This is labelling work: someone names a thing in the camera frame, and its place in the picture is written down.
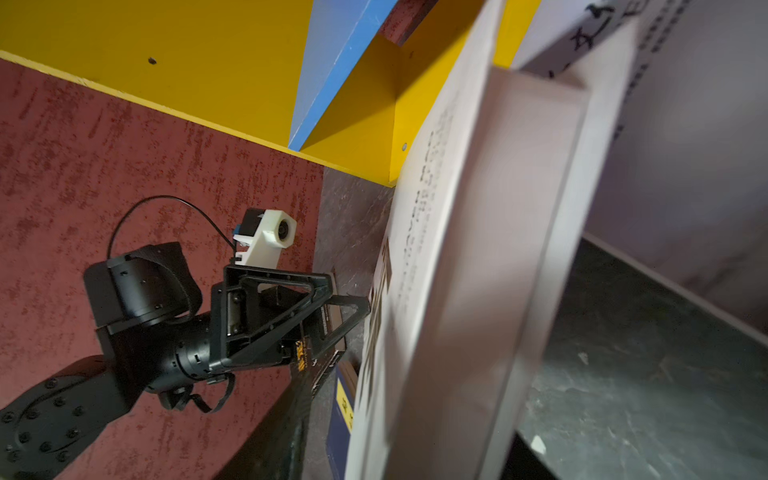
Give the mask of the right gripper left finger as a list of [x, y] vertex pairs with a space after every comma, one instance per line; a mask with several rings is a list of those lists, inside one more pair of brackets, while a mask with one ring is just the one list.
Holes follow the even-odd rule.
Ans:
[[303, 354], [297, 373], [218, 479], [302, 477], [313, 400], [313, 361]]

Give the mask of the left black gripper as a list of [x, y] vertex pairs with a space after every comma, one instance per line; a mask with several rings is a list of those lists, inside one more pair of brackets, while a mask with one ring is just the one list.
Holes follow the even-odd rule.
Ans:
[[[212, 289], [209, 367], [213, 373], [290, 363], [292, 331], [312, 311], [305, 333], [313, 358], [333, 349], [371, 311], [367, 297], [334, 295], [329, 274], [307, 274], [306, 295], [292, 287], [297, 272], [230, 265]], [[340, 321], [326, 326], [327, 313]]]

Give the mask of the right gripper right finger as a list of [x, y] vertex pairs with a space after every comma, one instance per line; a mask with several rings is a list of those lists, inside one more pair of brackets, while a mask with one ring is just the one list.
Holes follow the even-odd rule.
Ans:
[[522, 436], [516, 432], [500, 474], [501, 480], [557, 480]]

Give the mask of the white book with brown blocks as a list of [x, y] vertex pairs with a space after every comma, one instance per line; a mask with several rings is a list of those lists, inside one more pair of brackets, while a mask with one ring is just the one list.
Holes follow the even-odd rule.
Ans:
[[640, 23], [554, 78], [501, 69], [489, 1], [401, 169], [345, 475], [497, 477], [614, 135]]

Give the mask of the heritage culture photo book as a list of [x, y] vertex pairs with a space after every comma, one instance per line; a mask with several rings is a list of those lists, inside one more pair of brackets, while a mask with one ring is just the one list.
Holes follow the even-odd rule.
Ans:
[[556, 77], [631, 20], [636, 59], [586, 235], [767, 332], [767, 5], [543, 1], [513, 66]]

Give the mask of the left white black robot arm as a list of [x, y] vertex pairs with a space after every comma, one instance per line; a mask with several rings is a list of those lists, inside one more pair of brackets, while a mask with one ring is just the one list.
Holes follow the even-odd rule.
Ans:
[[313, 355], [334, 347], [370, 311], [335, 293], [326, 274], [230, 264], [202, 293], [176, 242], [148, 245], [91, 265], [84, 283], [101, 353], [27, 390], [1, 412], [1, 475], [52, 479], [143, 393], [168, 410], [215, 407], [199, 382], [235, 384], [240, 370], [292, 366], [299, 394], [290, 426], [306, 421]]

